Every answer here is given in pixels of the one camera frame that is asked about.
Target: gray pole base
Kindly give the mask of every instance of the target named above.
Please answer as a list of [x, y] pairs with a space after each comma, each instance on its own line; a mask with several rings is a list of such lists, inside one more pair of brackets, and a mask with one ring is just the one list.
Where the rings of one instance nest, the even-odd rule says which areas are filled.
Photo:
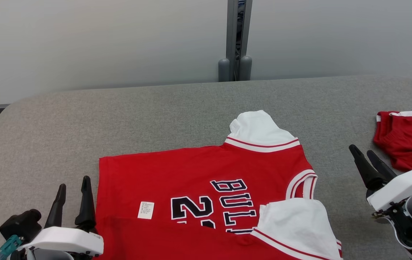
[[230, 81], [230, 61], [221, 59], [219, 61], [219, 82]]
[[239, 62], [239, 81], [250, 81], [251, 80], [251, 67], [252, 58], [250, 56], [244, 56]]

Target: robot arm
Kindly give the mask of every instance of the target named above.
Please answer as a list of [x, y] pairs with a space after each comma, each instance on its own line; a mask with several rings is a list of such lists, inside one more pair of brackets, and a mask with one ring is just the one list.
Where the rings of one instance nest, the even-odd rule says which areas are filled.
[[95, 208], [89, 176], [82, 181], [82, 200], [75, 228], [62, 227], [66, 185], [61, 184], [44, 229], [36, 209], [11, 216], [1, 227], [7, 242], [0, 248], [0, 260], [90, 260], [103, 254], [103, 238], [95, 229]]
[[357, 169], [368, 191], [366, 199], [376, 210], [376, 222], [392, 224], [397, 241], [412, 258], [412, 170], [397, 176], [376, 154], [367, 156], [355, 146], [349, 146]]

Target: care label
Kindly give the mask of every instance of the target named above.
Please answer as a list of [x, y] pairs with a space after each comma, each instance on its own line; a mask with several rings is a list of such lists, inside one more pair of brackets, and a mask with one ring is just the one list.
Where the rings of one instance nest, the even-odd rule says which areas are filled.
[[151, 219], [153, 216], [154, 202], [140, 202], [140, 209], [138, 209], [138, 218]]

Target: gray tabletop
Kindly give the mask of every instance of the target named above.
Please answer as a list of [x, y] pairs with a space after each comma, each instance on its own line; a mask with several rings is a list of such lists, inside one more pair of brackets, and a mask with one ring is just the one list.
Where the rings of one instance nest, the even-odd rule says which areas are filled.
[[0, 225], [31, 208], [43, 225], [66, 183], [63, 222], [71, 227], [84, 175], [96, 197], [100, 157], [220, 145], [238, 114], [260, 109], [300, 139], [344, 258], [407, 259], [391, 226], [370, 218], [348, 150], [354, 143], [386, 160], [372, 143], [376, 113], [412, 110], [412, 81], [377, 75], [82, 90], [16, 102], [0, 115]]

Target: red shorts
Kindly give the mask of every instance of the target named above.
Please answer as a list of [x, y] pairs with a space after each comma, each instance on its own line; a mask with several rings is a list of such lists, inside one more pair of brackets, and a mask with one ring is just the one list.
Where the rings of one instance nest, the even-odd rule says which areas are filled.
[[412, 170], [412, 111], [383, 111], [376, 119], [374, 143], [391, 157], [394, 168]]

